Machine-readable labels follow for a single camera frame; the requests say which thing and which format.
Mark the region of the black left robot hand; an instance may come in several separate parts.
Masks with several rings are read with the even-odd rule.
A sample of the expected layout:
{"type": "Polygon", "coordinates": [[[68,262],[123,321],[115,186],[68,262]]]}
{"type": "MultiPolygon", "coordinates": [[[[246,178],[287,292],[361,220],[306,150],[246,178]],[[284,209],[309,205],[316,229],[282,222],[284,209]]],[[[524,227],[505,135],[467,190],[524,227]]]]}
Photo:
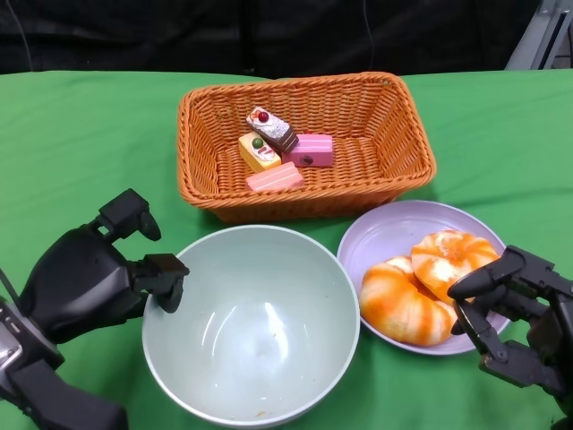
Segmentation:
{"type": "Polygon", "coordinates": [[[135,232],[161,238],[149,203],[127,189],[44,252],[21,293],[22,313],[55,344],[140,318],[149,298],[174,313],[190,271],[173,254],[127,260],[113,243],[135,232]]]}

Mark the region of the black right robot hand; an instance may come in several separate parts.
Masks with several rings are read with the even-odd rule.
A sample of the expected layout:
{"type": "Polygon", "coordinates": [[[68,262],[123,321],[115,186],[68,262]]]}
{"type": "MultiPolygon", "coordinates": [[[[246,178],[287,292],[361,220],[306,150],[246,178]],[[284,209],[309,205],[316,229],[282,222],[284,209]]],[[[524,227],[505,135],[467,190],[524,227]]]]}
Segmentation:
{"type": "Polygon", "coordinates": [[[448,290],[458,322],[481,355],[480,369],[518,387],[538,385],[558,401],[572,395],[572,282],[554,264],[509,245],[501,257],[448,290]],[[496,313],[529,324],[527,344],[502,341],[496,313]]]}

